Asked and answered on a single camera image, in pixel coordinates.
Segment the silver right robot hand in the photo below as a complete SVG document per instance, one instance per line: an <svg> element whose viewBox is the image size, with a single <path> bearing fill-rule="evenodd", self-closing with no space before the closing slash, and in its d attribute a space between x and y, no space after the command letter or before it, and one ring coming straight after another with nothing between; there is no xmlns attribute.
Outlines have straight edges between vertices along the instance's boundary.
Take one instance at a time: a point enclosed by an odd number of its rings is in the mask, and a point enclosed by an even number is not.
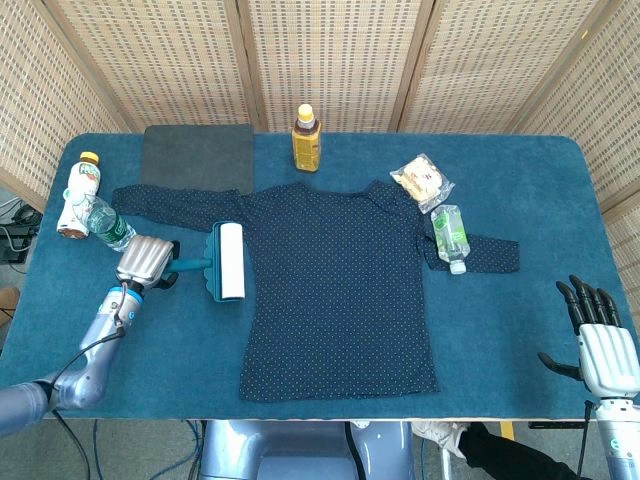
<svg viewBox="0 0 640 480"><path fill-rule="evenodd" d="M639 359L613 297L571 275L558 281L579 350L577 366L558 363L540 352L550 371L583 383L600 399L633 399L639 394Z"/></svg>

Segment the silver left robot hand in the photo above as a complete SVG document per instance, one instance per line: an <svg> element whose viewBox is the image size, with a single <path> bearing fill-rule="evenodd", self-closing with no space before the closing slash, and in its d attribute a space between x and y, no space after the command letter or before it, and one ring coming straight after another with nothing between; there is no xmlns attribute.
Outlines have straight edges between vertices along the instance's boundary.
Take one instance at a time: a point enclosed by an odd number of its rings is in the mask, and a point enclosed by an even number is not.
<svg viewBox="0 0 640 480"><path fill-rule="evenodd" d="M166 274L170 263L179 258L180 243L156 237L135 235L116 268L116 277L138 293L158 288L166 290L177 281L178 273Z"/></svg>

